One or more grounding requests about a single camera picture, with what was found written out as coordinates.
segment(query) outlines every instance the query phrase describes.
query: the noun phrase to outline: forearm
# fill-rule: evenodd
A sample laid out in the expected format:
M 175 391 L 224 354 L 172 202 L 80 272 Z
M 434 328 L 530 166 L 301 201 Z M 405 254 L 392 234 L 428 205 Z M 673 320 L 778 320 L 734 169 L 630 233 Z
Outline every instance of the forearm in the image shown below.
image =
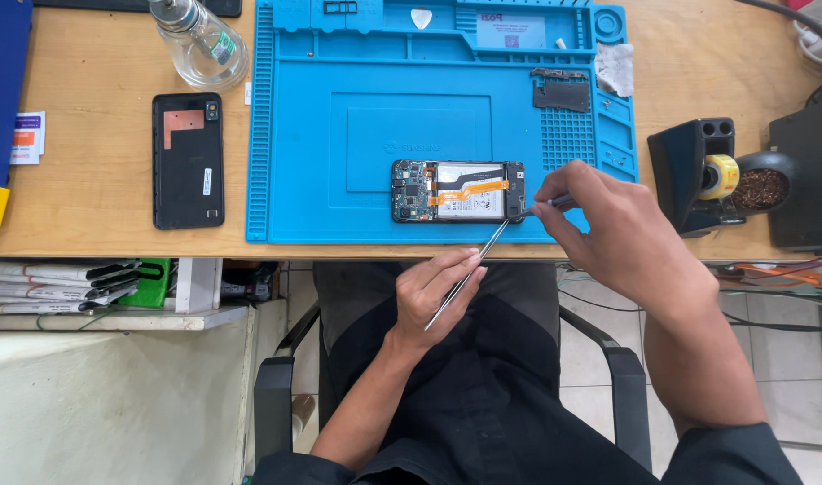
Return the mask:
M 425 352 L 398 345 L 395 329 L 324 426 L 311 455 L 360 471 L 381 447 L 408 377 Z
M 654 390 L 678 435 L 698 425 L 767 420 L 755 377 L 715 300 L 689 317 L 648 314 L 644 351 Z

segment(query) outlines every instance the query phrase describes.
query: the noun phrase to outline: chair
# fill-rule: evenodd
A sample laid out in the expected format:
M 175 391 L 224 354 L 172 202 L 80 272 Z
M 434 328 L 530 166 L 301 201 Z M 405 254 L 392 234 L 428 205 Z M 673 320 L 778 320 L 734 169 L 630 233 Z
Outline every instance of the chair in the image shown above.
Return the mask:
M 294 352 L 320 316 L 318 302 L 306 312 L 279 343 L 273 357 L 264 359 L 255 378 L 255 462 L 276 451 L 291 451 L 291 375 Z M 560 307 L 560 318 L 596 342 L 611 372 L 615 444 L 652 472 L 651 433 L 647 419 L 647 380 L 641 361 L 631 349 L 621 347 L 608 334 L 584 318 Z M 319 420 L 330 419 L 338 406 L 329 384 L 324 333 L 320 332 Z

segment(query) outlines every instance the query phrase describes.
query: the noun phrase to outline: person's left hand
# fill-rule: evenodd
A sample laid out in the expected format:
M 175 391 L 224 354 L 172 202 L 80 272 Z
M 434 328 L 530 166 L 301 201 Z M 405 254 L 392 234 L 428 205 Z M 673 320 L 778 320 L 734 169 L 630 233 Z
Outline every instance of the person's left hand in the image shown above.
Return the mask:
M 480 288 L 486 268 L 479 268 L 480 250 L 463 248 L 423 261 L 396 279 L 399 318 L 393 331 L 398 344 L 426 352 L 444 340 L 449 331 L 468 310 L 468 304 Z M 458 281 L 471 273 L 468 282 L 438 315 L 427 331 L 429 320 L 441 307 L 444 296 Z

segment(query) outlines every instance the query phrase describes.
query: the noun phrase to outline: person's hand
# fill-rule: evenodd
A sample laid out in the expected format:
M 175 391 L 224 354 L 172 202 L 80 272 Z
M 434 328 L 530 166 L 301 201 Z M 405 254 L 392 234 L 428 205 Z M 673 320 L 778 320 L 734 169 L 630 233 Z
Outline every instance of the person's hand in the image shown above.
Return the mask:
M 569 193 L 576 204 L 545 203 Z M 653 315 L 681 317 L 717 304 L 718 282 L 686 248 L 644 185 L 621 182 L 581 160 L 545 178 L 533 213 L 593 278 Z M 590 232 L 582 234 L 563 213 L 581 207 Z
M 479 268 L 480 250 L 463 248 L 423 261 L 396 279 L 399 317 L 393 331 L 399 345 L 422 353 L 444 339 L 464 316 L 468 303 L 480 288 L 486 268 Z M 441 307 L 453 285 L 471 273 L 461 291 L 438 315 L 427 331 L 429 320 Z

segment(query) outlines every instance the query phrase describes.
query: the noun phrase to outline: wooden desk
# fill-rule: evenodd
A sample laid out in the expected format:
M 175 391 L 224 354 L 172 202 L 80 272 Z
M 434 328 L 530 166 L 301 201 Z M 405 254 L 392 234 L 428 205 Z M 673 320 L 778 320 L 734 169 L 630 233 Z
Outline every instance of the wooden desk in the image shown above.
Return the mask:
M 731 0 L 614 0 L 635 45 L 641 181 L 653 187 L 647 136 L 702 116 L 735 121 L 737 154 L 766 148 L 768 123 L 821 81 L 784 17 Z M 226 19 L 252 46 L 253 0 Z M 45 110 L 39 166 L 11 169 L 0 256 L 426 257 L 438 246 L 252 245 L 244 241 L 250 110 L 244 86 L 223 95 L 225 223 L 160 231 L 151 223 L 150 103 L 189 86 L 150 15 L 37 8 L 22 111 Z M 769 245 L 767 219 L 687 242 L 702 259 L 799 260 Z M 494 258 L 564 258 L 556 245 L 503 244 Z

